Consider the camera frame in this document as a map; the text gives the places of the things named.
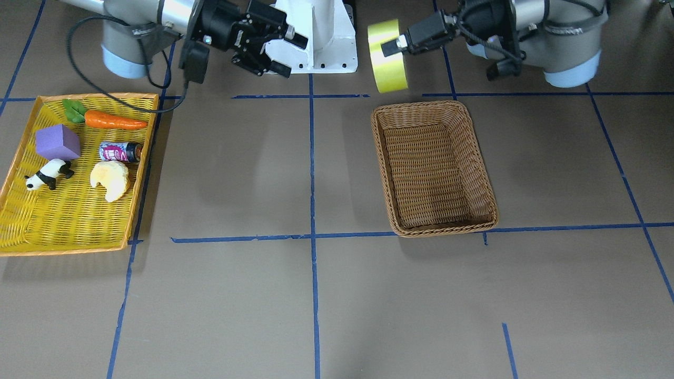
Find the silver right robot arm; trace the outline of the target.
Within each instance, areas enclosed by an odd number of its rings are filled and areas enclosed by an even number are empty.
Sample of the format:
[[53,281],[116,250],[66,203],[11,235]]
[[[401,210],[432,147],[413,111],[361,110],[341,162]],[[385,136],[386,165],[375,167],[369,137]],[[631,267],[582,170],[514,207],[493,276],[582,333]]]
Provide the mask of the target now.
[[229,1],[70,1],[103,19],[104,65],[125,78],[147,74],[153,57],[183,40],[179,67],[186,82],[202,83],[212,48],[233,51],[232,62],[254,75],[289,77],[265,46],[282,40],[305,49],[308,39],[288,24],[282,10],[250,1],[245,10]]

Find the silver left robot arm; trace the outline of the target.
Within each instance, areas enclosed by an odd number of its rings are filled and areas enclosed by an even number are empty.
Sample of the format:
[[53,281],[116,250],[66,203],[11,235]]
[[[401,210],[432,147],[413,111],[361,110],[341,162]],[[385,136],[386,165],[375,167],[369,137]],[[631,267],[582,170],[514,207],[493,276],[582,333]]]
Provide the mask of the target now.
[[609,1],[459,1],[374,43],[383,57],[419,55],[460,37],[469,52],[491,61],[489,81],[542,69],[556,88],[590,81],[599,67]]

